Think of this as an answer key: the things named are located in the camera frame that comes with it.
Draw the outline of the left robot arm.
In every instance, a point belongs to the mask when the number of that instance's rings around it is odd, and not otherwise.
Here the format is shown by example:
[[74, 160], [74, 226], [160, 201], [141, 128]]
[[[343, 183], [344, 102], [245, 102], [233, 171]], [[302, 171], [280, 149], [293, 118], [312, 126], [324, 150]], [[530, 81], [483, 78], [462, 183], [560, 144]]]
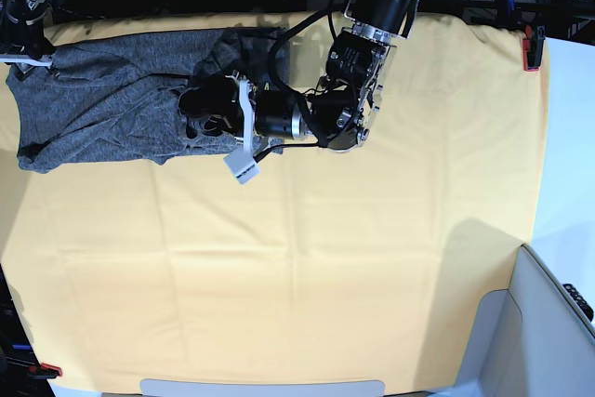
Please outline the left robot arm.
[[[267, 55], [268, 84], [256, 85], [243, 73], [212, 74], [184, 93], [180, 111], [200, 123], [207, 136], [229, 134], [247, 143], [259, 136], [276, 142], [255, 161], [285, 148], [345, 152], [362, 145], [379, 110], [381, 75], [391, 41], [407, 37], [420, 0], [330, 2], [274, 38]], [[300, 93], [280, 75], [278, 57], [289, 41], [322, 17], [342, 11], [350, 28], [332, 31], [325, 73], [317, 87]]]

